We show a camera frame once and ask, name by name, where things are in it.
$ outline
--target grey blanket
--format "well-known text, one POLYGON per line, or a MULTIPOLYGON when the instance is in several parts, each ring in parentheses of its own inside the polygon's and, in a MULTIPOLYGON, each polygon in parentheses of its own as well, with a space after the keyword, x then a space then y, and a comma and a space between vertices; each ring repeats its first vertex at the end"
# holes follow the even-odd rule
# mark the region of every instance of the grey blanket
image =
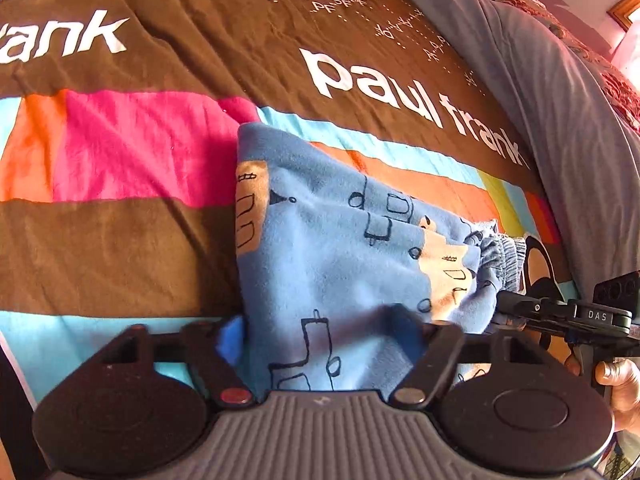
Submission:
POLYGON ((529 143, 580 294, 640 269, 640 137, 580 59, 528 14, 490 0, 413 0, 529 143))

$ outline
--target screw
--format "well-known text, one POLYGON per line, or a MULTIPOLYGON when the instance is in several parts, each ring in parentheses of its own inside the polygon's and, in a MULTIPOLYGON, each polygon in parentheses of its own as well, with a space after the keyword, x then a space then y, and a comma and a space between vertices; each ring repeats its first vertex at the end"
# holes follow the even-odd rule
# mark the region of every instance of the screw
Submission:
POLYGON ((418 388, 400 388, 394 393, 394 399, 402 404, 413 405, 420 404, 426 399, 424 391, 418 388))

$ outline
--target bed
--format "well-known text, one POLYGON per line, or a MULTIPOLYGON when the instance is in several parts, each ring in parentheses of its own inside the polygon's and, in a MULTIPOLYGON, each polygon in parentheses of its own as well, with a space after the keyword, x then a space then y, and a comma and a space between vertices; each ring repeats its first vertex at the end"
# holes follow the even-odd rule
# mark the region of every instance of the bed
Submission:
POLYGON ((15 407, 0 416, 5 475, 42 473, 34 407, 124 327, 168 332, 242 312, 246 123, 470 222, 535 234, 566 296, 577 294, 568 261, 587 295, 640 267, 638 133, 513 6, 1 0, 0 397, 15 407), (543 48, 519 54, 510 41, 532 28, 543 48), (534 78, 543 65, 552 83, 534 78))

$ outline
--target brown stripe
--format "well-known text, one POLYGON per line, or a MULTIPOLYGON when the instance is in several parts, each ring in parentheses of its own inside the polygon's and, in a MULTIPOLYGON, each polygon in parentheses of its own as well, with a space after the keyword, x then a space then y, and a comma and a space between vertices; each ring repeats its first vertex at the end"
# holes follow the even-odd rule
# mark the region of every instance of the brown stripe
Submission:
POLYGON ((0 305, 34 314, 241 311, 232 206, 174 200, 0 203, 0 305))

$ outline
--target window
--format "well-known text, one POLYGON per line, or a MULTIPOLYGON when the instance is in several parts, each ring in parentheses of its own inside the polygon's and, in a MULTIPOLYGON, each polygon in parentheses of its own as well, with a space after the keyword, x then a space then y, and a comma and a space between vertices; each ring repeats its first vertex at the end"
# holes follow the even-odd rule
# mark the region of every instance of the window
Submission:
POLYGON ((640 20, 640 0, 620 0, 607 13, 620 27, 629 30, 633 22, 640 20))

